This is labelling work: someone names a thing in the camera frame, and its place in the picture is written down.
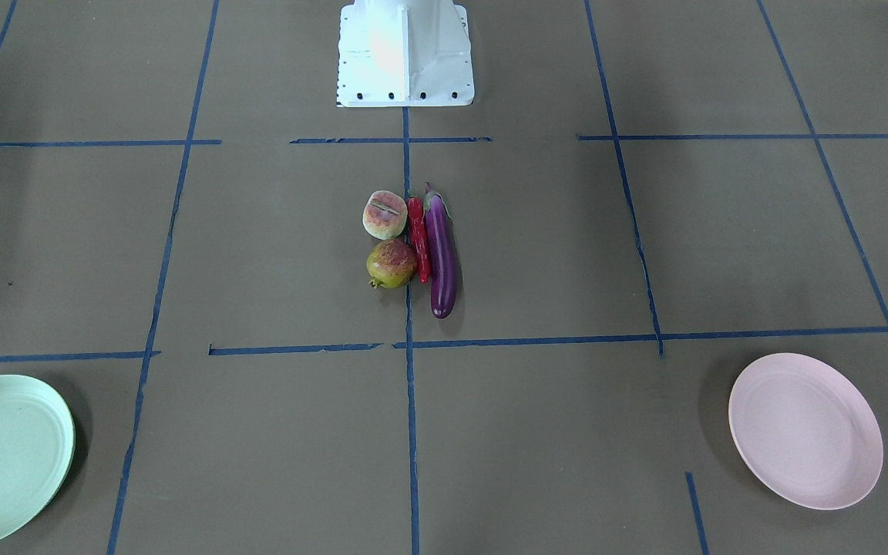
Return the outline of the pink plate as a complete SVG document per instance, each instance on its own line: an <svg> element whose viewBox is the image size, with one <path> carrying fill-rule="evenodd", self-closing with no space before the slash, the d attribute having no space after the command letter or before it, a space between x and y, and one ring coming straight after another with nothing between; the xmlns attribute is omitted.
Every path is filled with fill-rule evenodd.
<svg viewBox="0 0 888 555"><path fill-rule="evenodd" d="M731 387L727 421L755 478L786 501L842 510L876 488L884 464L873 408L828 363L775 352L746 365Z"/></svg>

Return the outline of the purple eggplant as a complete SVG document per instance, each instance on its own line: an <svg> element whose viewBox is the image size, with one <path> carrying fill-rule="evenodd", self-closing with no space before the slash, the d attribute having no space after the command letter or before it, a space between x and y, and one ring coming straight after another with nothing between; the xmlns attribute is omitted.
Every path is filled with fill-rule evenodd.
<svg viewBox="0 0 888 555"><path fill-rule="evenodd" d="M424 224L431 266L431 313L447 318L457 303L459 262L453 236L453 224L447 205L430 182L424 183Z"/></svg>

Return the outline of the green plate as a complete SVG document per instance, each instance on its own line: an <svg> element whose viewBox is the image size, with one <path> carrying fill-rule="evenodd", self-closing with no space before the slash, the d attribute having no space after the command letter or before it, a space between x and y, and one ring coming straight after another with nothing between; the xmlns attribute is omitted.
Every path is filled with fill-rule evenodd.
<svg viewBox="0 0 888 555"><path fill-rule="evenodd" d="M0 375L0 540L41 513L70 471L76 429L49 384Z"/></svg>

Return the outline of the whole pomegranate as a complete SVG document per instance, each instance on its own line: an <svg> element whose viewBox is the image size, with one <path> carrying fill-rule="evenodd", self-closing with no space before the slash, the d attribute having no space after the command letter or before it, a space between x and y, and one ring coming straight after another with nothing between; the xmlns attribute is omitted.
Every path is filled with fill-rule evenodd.
<svg viewBox="0 0 888 555"><path fill-rule="evenodd" d="M374 246L367 256L365 267L371 288L405 287L416 272L416 252L404 240L384 240Z"/></svg>

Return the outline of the red chili pepper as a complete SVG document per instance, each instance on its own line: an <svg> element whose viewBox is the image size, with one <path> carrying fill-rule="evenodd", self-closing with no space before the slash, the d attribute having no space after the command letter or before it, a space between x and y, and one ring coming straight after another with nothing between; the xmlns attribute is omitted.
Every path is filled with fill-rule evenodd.
<svg viewBox="0 0 888 555"><path fill-rule="evenodd" d="M416 255L416 271L423 284L430 281L432 274L429 256L429 235L424 222L424 208L419 197L410 196L406 199L408 208L409 240Z"/></svg>

